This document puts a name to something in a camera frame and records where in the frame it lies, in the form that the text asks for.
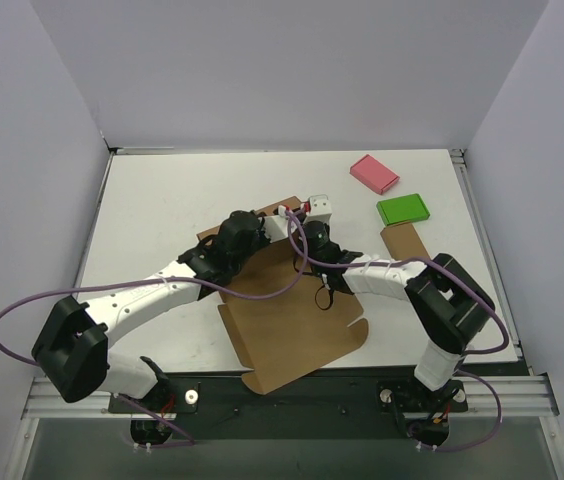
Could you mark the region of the large brown cardboard box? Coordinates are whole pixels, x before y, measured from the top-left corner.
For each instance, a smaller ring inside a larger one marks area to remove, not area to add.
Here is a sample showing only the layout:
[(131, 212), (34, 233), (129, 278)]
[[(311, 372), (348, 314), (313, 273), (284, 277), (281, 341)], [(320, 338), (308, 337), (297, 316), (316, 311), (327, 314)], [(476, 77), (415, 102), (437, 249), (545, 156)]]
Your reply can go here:
[[(264, 295), (296, 278), (293, 254), (283, 238), (251, 257), (229, 289)], [(269, 394), (361, 348), (369, 334), (364, 310), (354, 296), (337, 294), (329, 310), (322, 282), (303, 276), (292, 289), (267, 300), (245, 300), (220, 293), (219, 315), (240, 364), (244, 385)]]

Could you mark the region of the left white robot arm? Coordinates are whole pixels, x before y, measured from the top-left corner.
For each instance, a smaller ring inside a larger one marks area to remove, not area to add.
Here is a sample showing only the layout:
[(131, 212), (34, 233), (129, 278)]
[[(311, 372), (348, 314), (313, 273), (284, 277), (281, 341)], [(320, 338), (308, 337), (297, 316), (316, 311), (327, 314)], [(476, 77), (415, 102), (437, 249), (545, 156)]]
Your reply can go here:
[(167, 311), (205, 298), (215, 286), (228, 286), (255, 253), (287, 235), (287, 221), (280, 216), (234, 211), (216, 233), (146, 284), (85, 302), (72, 296), (59, 300), (32, 356), (68, 403), (106, 391), (131, 397), (145, 411), (158, 410), (173, 392), (167, 375), (148, 356), (120, 355), (113, 346)]

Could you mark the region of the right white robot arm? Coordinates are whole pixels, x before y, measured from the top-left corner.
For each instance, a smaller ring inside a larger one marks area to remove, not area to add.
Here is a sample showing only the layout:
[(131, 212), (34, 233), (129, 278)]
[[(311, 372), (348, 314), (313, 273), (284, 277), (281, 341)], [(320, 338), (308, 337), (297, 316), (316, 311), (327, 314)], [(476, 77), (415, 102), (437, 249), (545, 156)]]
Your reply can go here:
[(329, 290), (411, 304), (428, 335), (414, 377), (430, 391), (445, 386), (495, 312), (492, 299), (463, 266), (447, 253), (409, 262), (374, 259), (341, 248), (330, 239), (329, 226), (316, 220), (303, 231), (311, 272)]

